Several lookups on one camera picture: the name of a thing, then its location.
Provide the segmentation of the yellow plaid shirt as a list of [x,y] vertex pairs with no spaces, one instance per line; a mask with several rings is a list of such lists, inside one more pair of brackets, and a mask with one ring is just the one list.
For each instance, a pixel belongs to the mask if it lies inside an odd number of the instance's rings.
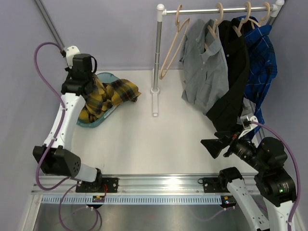
[[79,114],[79,119],[84,123],[93,123],[112,106],[128,101],[136,102],[141,95],[137,85],[127,79],[105,84],[98,79],[97,75],[94,75],[94,78],[96,86]]

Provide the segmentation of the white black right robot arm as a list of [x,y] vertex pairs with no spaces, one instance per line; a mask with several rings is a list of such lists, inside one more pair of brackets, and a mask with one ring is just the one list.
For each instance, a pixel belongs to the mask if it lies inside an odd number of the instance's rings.
[[215,139],[201,140],[201,144],[214,159],[227,148],[224,157],[234,154],[257,171],[254,181],[265,202],[268,217],[249,194],[236,167],[220,170],[213,179],[202,178],[204,191],[220,189],[230,192],[253,231],[293,231],[297,193],[295,182],[284,169],[287,160],[284,144],[279,139],[266,137],[255,146],[240,134],[231,132],[217,132],[215,136]]

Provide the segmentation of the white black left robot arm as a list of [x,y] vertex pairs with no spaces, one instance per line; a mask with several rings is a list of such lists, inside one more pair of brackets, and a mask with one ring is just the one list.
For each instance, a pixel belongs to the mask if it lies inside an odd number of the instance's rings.
[[[78,51],[66,51],[68,64],[65,82],[62,84],[60,106],[50,133],[42,146],[35,146],[33,157],[38,163],[36,183],[44,191],[53,190],[64,180],[72,179],[86,182],[93,192],[103,187],[100,170],[82,163],[79,156],[71,152],[72,137],[86,98],[94,89],[94,73],[97,62],[93,56]],[[44,187],[39,180],[39,173],[63,176],[52,187]]]

